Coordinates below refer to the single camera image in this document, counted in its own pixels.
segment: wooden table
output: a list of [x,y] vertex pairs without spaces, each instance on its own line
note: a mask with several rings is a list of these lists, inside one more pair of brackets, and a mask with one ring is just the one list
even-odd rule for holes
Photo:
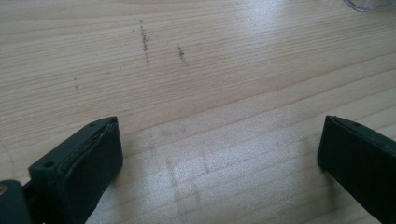
[[396,139],[395,12],[2,1],[0,179],[118,116],[124,165],[88,223],[377,223],[317,151],[326,115]]

